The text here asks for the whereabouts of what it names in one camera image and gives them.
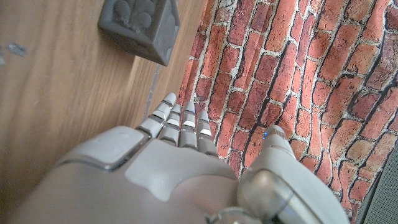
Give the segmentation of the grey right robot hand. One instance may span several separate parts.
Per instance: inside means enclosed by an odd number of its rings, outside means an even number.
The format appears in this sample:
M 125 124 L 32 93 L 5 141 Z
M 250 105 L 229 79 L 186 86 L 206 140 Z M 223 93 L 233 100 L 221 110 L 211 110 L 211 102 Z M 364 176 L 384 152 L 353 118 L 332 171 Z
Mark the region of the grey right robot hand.
M 279 126 L 240 176 L 217 154 L 206 112 L 168 94 L 138 127 L 118 126 L 59 160 L 8 223 L 348 223 Z

